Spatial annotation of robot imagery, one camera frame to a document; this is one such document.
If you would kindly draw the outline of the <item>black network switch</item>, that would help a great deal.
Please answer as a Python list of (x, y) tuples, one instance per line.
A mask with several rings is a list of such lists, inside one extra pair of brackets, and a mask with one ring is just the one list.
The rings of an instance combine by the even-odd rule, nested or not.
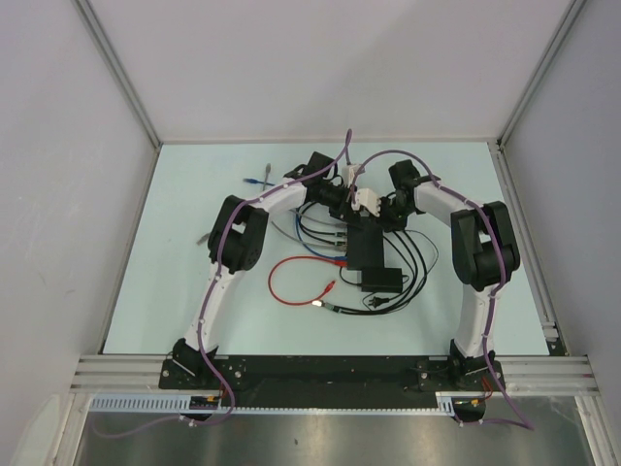
[(382, 229), (376, 223), (348, 225), (346, 236), (347, 269), (361, 271), (384, 266)]

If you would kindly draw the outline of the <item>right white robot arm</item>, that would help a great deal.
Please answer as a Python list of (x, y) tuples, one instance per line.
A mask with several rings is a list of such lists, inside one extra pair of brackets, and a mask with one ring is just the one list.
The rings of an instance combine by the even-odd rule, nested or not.
[(502, 289), (520, 267), (520, 252), (507, 206), (479, 204), (421, 175), (411, 161), (389, 168), (395, 198), (381, 207), (392, 217), (429, 214), (450, 228), (453, 270), (463, 284), (460, 321), (450, 341), (447, 376), (459, 389), (482, 378), (498, 378), (494, 368), (494, 326)]

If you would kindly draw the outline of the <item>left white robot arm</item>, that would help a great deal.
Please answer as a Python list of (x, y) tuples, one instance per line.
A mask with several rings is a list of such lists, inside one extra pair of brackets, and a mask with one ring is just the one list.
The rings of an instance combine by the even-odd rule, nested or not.
[(261, 257), (271, 217), (314, 201), (321, 191), (332, 188), (331, 173), (346, 158), (347, 149), (335, 158), (314, 152), (307, 163), (260, 193), (224, 199), (207, 240), (210, 268), (204, 298), (162, 364), (160, 388), (201, 389), (212, 380), (229, 385), (215, 367), (214, 353), (221, 344), (232, 291)]

